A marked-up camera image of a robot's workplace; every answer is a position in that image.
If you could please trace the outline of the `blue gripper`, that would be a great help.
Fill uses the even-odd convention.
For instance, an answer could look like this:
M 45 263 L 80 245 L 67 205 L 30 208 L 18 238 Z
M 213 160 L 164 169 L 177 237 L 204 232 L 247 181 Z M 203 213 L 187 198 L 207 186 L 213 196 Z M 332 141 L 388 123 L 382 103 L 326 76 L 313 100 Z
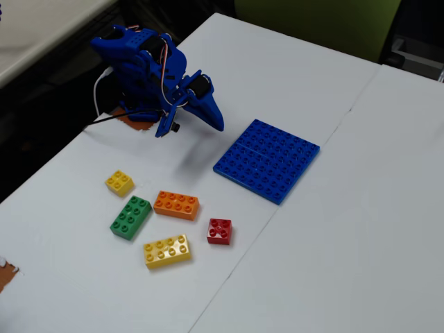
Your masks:
M 219 132 L 223 131 L 224 120 L 214 100 L 212 82 L 201 70 L 192 76 L 185 75 L 176 85 L 173 100 L 178 107 L 197 116 Z

